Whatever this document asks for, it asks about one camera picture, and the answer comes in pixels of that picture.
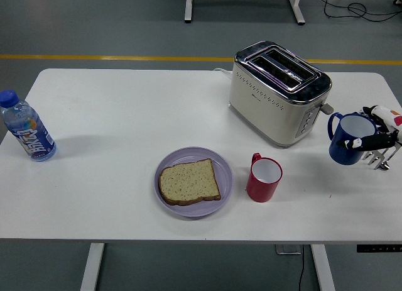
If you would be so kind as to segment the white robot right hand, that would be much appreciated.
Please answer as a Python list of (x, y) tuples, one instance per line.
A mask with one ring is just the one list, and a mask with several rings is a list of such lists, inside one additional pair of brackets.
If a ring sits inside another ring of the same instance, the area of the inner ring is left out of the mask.
[(379, 105), (363, 107), (359, 112), (374, 121), (378, 133), (372, 136), (354, 137), (351, 140), (339, 140), (338, 146), (355, 151), (374, 151), (401, 144), (399, 113)]

